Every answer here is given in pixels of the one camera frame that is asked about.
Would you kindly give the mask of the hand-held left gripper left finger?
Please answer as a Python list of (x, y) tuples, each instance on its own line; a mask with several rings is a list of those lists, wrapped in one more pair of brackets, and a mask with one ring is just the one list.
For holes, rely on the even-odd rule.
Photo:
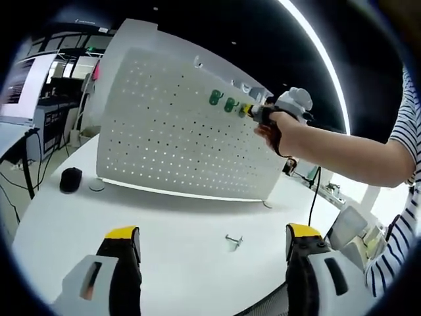
[(85, 256), (63, 278), (52, 303), (55, 315), (141, 315), (139, 228), (106, 234), (96, 254)]

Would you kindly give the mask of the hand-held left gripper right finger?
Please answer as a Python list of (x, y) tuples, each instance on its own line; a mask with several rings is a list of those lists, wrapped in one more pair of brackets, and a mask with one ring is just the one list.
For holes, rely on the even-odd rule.
[(289, 315), (366, 315), (376, 303), (362, 269), (311, 226), (286, 225)]

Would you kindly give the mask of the person's right hand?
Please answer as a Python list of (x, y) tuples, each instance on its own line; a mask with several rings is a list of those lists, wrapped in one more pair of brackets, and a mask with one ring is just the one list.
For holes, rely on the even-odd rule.
[(280, 157), (299, 154), (299, 132), (305, 128), (286, 112), (273, 112), (269, 115), (270, 126), (258, 125), (254, 133), (262, 137), (267, 146)]

